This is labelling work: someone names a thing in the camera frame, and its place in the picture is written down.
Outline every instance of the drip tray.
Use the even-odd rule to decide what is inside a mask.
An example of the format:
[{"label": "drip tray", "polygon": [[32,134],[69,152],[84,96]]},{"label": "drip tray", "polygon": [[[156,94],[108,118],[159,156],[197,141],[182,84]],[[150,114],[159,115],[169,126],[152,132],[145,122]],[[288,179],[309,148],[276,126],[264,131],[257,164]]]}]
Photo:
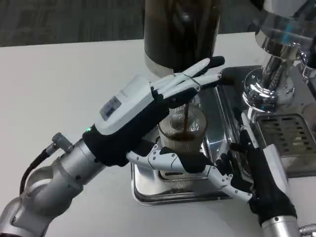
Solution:
[{"label": "drip tray", "polygon": [[315,174],[315,140],[299,114],[258,116],[257,125],[265,145],[276,145],[288,176]]}]

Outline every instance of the black cable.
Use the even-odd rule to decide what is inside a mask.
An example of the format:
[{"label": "black cable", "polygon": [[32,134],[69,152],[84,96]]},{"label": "black cable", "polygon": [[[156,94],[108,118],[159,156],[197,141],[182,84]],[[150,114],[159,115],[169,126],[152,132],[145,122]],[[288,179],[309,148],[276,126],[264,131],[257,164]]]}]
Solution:
[{"label": "black cable", "polygon": [[44,149],[41,154],[39,154],[38,157],[35,158],[35,160],[30,164],[30,166],[26,169],[24,172],[21,183],[20,183],[20,195],[24,192],[25,184],[27,181],[27,178],[29,174],[34,170],[36,167],[38,167],[45,159],[47,159],[50,155],[46,152],[46,149]]}]

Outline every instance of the metal tube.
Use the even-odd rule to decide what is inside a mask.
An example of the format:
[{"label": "metal tube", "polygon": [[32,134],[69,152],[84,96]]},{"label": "metal tube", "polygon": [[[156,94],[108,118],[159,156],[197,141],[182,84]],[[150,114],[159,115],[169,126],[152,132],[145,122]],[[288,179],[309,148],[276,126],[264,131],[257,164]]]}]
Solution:
[{"label": "metal tube", "polygon": [[264,237],[300,237],[294,216],[278,216],[262,224]]}]

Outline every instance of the clear glass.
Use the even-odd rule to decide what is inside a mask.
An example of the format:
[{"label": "clear glass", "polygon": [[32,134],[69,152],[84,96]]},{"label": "clear glass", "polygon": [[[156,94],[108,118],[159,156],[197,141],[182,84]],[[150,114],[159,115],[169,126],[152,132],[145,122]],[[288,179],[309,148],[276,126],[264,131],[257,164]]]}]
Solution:
[{"label": "clear glass", "polygon": [[187,122],[185,122],[185,105],[183,105],[170,110],[170,114],[159,123],[158,127],[163,146],[179,152],[199,152],[207,120],[199,108],[189,104]]}]

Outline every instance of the robotic arm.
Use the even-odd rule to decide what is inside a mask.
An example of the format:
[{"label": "robotic arm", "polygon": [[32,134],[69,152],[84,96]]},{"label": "robotic arm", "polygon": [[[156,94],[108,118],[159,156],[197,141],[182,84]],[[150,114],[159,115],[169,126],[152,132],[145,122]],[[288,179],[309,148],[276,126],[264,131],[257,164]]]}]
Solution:
[{"label": "robotic arm", "polygon": [[[239,146],[248,157],[254,178],[254,194],[235,187],[237,176],[215,166],[202,154],[181,154],[142,140],[168,115],[170,108],[188,103],[201,89],[232,83],[220,74],[199,73],[205,67],[223,63],[222,58],[204,59],[181,74],[169,75],[153,83],[137,76],[103,106],[95,124],[74,145],[61,134],[56,134],[53,143],[24,174],[20,196],[13,199],[0,216],[0,236],[45,236],[51,221],[69,208],[84,185],[105,167],[124,166],[130,161],[148,169],[202,172],[219,190],[248,202],[251,210],[259,216],[267,237],[298,237],[295,208],[284,189],[287,185],[284,171],[280,163],[276,164],[278,153],[273,145],[264,151],[258,148],[245,115],[241,116]],[[58,148],[65,153],[51,166],[33,172],[24,189],[28,174]],[[280,177],[283,186],[276,182]],[[285,229],[287,235],[280,231]]]}]

